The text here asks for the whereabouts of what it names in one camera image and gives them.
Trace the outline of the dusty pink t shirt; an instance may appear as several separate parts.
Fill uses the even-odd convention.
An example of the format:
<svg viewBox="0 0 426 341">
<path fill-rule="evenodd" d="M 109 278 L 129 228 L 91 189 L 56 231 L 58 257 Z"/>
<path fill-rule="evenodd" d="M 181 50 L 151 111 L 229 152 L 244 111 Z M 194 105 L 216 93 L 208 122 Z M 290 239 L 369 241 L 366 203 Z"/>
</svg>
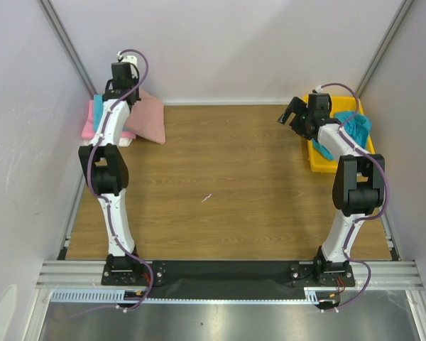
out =
<svg viewBox="0 0 426 341">
<path fill-rule="evenodd" d="M 166 142 L 164 104 L 143 89 L 139 94 L 141 99 L 132 106 L 125 127 L 143 139 L 163 145 Z"/>
</svg>

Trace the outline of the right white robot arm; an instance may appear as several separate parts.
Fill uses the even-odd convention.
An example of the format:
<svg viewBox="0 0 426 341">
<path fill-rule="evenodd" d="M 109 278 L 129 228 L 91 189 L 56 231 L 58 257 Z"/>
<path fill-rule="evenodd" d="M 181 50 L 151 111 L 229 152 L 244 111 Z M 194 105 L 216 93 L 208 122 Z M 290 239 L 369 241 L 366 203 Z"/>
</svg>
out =
<svg viewBox="0 0 426 341">
<path fill-rule="evenodd" d="M 351 247 L 362 224 L 383 205 L 386 194 L 385 160 L 360 147 L 345 131 L 342 123 L 331 117 L 332 99 L 313 92 L 307 101 L 293 97 L 279 118 L 308 141 L 323 145 L 337 161 L 332 200 L 337 210 L 332 228 L 319 247 L 312 268 L 297 267 L 295 280 L 307 277 L 320 286 L 334 286 L 353 278 L 350 267 Z"/>
</svg>

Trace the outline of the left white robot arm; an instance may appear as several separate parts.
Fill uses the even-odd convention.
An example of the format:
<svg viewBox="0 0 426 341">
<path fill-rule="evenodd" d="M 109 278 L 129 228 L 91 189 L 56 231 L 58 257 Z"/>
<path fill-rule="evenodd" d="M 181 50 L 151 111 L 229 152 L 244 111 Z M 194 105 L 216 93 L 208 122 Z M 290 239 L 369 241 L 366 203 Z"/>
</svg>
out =
<svg viewBox="0 0 426 341">
<path fill-rule="evenodd" d="M 129 171 L 119 150 L 124 124 L 139 97 L 140 75 L 135 61 L 120 58 L 111 64 L 112 78 L 102 95 L 102 116 L 94 138 L 78 150 L 87 186 L 98 199 L 104 215 L 109 246 L 104 281 L 138 282 L 143 265 L 126 215 Z"/>
</svg>

